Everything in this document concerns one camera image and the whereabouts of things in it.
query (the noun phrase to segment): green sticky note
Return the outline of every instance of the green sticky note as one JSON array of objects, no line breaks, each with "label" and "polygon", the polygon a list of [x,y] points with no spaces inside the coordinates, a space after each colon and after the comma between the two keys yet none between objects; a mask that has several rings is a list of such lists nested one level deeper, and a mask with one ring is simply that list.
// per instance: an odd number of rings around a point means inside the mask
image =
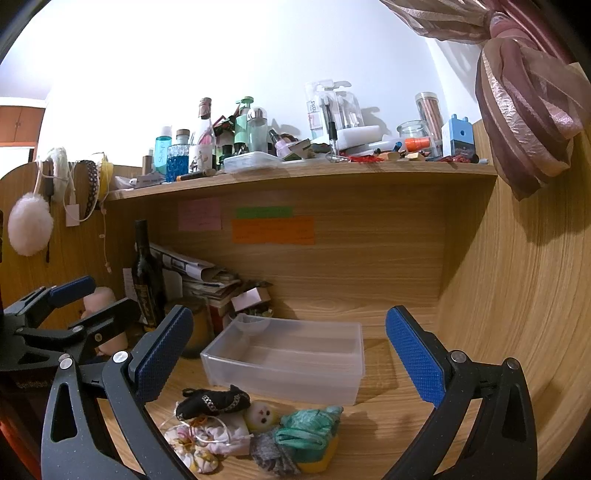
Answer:
[{"label": "green sticky note", "polygon": [[236,218],[289,218],[293,217],[292,207],[242,207],[236,209]]}]

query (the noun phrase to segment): green bottle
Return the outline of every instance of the green bottle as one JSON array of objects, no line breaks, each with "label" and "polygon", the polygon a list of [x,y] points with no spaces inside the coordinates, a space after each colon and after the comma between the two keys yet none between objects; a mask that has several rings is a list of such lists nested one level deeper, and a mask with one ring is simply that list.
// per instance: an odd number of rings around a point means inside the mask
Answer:
[{"label": "green bottle", "polygon": [[234,132],[234,151],[239,152],[244,145],[248,144],[246,134],[247,113],[254,103],[254,98],[244,97],[236,102],[239,105],[240,115],[236,117],[236,129]]}]

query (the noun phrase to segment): orange marker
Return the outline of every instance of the orange marker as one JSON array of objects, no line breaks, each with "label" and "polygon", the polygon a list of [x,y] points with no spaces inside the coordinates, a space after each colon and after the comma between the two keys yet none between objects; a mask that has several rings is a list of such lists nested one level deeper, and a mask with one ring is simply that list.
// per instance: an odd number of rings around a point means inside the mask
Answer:
[{"label": "orange marker", "polygon": [[431,138],[430,137],[422,137],[422,138],[407,138],[404,140],[404,146],[406,147],[407,152],[418,152],[423,148],[429,148],[431,146]]}]

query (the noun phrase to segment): clear plastic box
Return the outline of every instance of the clear plastic box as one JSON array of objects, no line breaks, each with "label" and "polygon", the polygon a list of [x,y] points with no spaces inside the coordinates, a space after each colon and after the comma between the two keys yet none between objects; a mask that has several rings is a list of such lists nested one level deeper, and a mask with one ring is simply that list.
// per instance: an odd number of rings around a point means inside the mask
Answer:
[{"label": "clear plastic box", "polygon": [[223,162],[223,169],[226,173],[281,166],[283,166],[283,161],[280,158],[263,152],[249,152],[236,157],[229,157]]},{"label": "clear plastic box", "polygon": [[365,375],[363,334],[355,322],[241,313],[201,359],[211,385],[325,405],[354,405]]}]

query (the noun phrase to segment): blue liquid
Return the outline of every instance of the blue liquid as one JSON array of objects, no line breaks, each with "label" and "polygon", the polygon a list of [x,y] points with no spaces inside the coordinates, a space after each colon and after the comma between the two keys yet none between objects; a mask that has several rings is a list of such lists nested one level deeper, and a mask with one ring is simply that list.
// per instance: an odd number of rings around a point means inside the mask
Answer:
[{"label": "blue liquid", "polygon": [[189,156],[169,157],[166,162],[166,181],[176,181],[179,175],[189,173]]},{"label": "blue liquid", "polygon": [[166,175],[166,161],[168,148],[173,144],[173,139],[166,135],[156,138],[154,147],[154,170]]}]

